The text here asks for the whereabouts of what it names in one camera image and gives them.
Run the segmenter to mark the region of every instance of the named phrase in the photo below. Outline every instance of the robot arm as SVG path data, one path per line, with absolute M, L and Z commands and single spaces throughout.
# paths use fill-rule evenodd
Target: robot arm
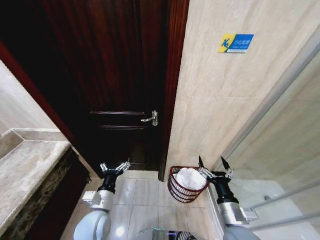
M 216 200 L 219 212 L 222 215 L 227 226 L 224 232 L 223 240 L 259 240 L 252 231 L 239 226 L 249 224 L 256 220 L 258 215 L 253 208 L 242 208 L 239 206 L 239 201 L 234 196 L 229 188 L 233 170 L 230 168 L 227 161 L 221 157 L 222 164 L 226 169 L 224 171 L 210 172 L 204 167 L 204 164 L 199 156 L 199 173 L 206 178 L 215 187 L 218 199 Z
M 107 239 L 111 228 L 110 210 L 113 196 L 116 192 L 117 177 L 128 170 L 129 161 L 123 162 L 114 169 L 108 169 L 105 163 L 100 164 L 104 180 L 97 191 L 86 191 L 82 200 L 89 204 L 94 211 L 85 215 L 77 224 L 74 240 L 104 240 Z

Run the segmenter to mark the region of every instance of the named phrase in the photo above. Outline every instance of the door frame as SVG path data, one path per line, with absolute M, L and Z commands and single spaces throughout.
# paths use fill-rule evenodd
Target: door frame
M 171 135 L 172 120 L 175 109 L 176 93 L 180 73 L 182 52 L 186 32 L 190 0 L 169 0 L 168 1 L 168 21 L 167 21 L 167 55 L 166 55 L 166 72 L 165 72 L 165 94 L 163 103 L 162 116 L 162 139 L 161 153 L 158 170 L 158 179 L 163 181 L 165 178 L 166 163 Z M 25 73 L 20 64 L 9 52 L 3 42 L 0 40 L 0 59 L 12 72 L 16 79 L 29 92 L 33 99 L 39 104 L 43 111 L 49 116 L 53 123 L 66 136 L 70 143 L 76 148 L 80 148 L 73 133 L 62 121 L 56 111 L 48 103 L 47 99 L 41 94 L 39 89 L 34 85 L 30 77 Z

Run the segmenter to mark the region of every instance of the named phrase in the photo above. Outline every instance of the marble countertop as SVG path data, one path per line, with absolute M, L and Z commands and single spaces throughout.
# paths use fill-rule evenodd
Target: marble countertop
M 69 147 L 67 141 L 25 140 L 0 159 L 0 236 Z

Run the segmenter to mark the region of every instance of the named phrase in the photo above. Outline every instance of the marble wall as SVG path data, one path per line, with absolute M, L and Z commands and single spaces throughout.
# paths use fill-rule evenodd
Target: marble wall
M 0 135 L 11 128 L 57 129 L 0 61 Z
M 167 157 L 210 168 L 320 23 L 318 0 L 190 0 Z M 245 54 L 225 33 L 254 34 Z

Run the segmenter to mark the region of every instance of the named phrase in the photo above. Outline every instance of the dark wooden door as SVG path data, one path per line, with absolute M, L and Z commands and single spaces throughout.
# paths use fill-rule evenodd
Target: dark wooden door
M 171 5 L 169 0 L 21 0 L 1 7 L 1 41 L 98 174 L 100 163 L 128 158 L 131 169 L 159 169 Z M 157 126 L 141 121 L 153 110 Z

